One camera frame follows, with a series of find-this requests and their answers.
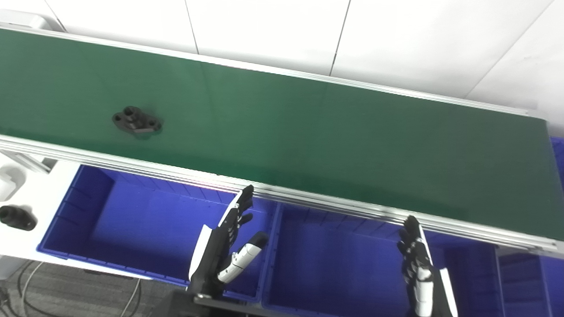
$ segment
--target floor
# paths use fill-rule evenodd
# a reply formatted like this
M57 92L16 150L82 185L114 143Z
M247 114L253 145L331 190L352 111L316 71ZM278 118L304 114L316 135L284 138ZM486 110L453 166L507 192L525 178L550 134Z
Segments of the floor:
M33 262L21 276L21 287L24 288L29 275L39 263ZM20 317L24 317L21 297L18 295L17 280L25 265L9 279L0 281L0 287L7 289L13 309ZM78 268L44 263L31 279L26 300L31 305L43 310L50 317L120 317L130 299L137 279L113 275L98 275ZM171 290L179 288L153 280L140 282L142 294L137 312L132 317L148 316ZM131 316L137 294L127 310L125 317ZM9 317L14 317L7 309ZM30 308L26 309L27 317L45 316Z

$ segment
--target blue plastic bin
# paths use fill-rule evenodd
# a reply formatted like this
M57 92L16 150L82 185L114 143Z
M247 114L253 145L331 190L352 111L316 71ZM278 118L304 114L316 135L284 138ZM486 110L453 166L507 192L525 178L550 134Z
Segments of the blue plastic bin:
M201 226L217 225L233 194L82 166L40 252L187 285ZM301 316L404 317L406 285L396 248L400 226L253 199L265 252L226 295ZM427 232L435 265L449 269L459 315L564 316L564 261L530 254L497 258L495 246Z
M217 226L234 194L116 171L80 167L38 246L60 258L188 285L202 225ZM276 203L253 199L253 220L233 250L259 230L270 233ZM258 301L266 252L228 286L227 296Z
M558 175L560 176L560 183L564 188L564 139L550 137L554 157L556 158L556 166L558 167Z
M399 226L282 205L271 241L263 306L302 316L404 317ZM503 317L495 248L428 233L435 265L449 268L460 316Z
M532 254L499 259L507 317L564 316L564 261Z

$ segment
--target black cable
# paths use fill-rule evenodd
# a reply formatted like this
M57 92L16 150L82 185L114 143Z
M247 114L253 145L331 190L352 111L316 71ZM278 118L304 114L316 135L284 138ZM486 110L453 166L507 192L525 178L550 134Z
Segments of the black cable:
M20 274L17 277L17 292L20 295L20 297L22 296L22 291L21 291L21 278L24 275L25 270L28 269L28 267L33 264L34 261L30 261L29 263L27 263L24 268L21 270ZM133 312L131 313L131 315L129 315L128 317L133 317L133 315L135 315L137 313L137 309L139 308L139 304L141 303L141 283L139 283L139 290L138 290L138 294L137 294L137 303L135 304L135 308L133 309ZM25 300L25 304L28 305L29 308L31 308L32 310L46 315L48 317L62 317L62 316L58 316L58 315L54 315L54 314L50 314L49 312L43 311L35 306L33 306L30 302L28 302L28 300ZM8 309L9 311L15 316L15 317L22 317L18 314L16 314L16 312L14 312L14 310L11 307L10 302L8 301Z
M31 262L29 262L28 264L26 264L26 265L24 266L24 268L22 269L22 271L20 272L20 275L18 275L18 277L17 277L17 292L18 292L18 294L20 295L20 297L22 296L22 291L21 291L21 278L22 278L22 276L24 275L25 270L27 270L28 267L29 267L31 264L33 264L33 262L34 262L34 261L31 261ZM25 303L26 305L28 305L28 307L31 308L32 310L34 310L34 311L36 311L36 312L38 312L38 313L40 313L40 314L43 314L43 315L45 315L45 316L48 316L48 317L62 317L62 316L59 316L59 315L55 315L55 314L51 314L51 313L49 313L49 312L43 311L43 310L41 310L41 309L39 309L39 308L33 306L27 299L24 300L24 303Z
M29 262L24 266L24 268L21 269L21 272L20 272L19 275L17 276L17 293L20 295L20 297L21 297L21 286L20 286L20 284L21 284L21 278L22 278L22 276L24 276L25 270L27 270L28 267L29 267L30 265L32 265L32 264L33 264L33 261L29 261Z
M142 283L140 282L139 283L139 289L137 291L137 303L135 304L135 308L133 308L133 311L127 317L133 317L133 315L135 315L137 313L137 309L139 308L139 304L141 303L141 289L142 289L141 284Z
M10 301L10 299L8 298L8 301L6 302L6 307L8 307L8 311L12 313L12 315L14 315L14 317L21 317L18 313L16 313L14 311L14 308L12 308L12 302Z

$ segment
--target white wall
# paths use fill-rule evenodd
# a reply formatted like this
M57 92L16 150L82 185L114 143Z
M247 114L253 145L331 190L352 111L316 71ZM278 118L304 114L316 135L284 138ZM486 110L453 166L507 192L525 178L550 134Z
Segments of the white wall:
M0 0L0 8L76 34L536 109L564 137L564 0Z

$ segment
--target black plastic part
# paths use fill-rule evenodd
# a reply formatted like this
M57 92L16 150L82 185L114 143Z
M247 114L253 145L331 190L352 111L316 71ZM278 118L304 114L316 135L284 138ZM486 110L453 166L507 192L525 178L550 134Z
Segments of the black plastic part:
M36 219L29 212L15 206L0 207L0 222L25 231L31 231L37 225Z
M239 226L242 226L251 220L253 220L253 214L251 213L244 214L241 217L239 217Z
M113 123L121 130L129 133L147 133L159 131L161 122L147 115L137 107L125 107L122 112L112 116Z
M250 238L249 243L264 249L268 243L268 234L266 234L266 232L259 231Z

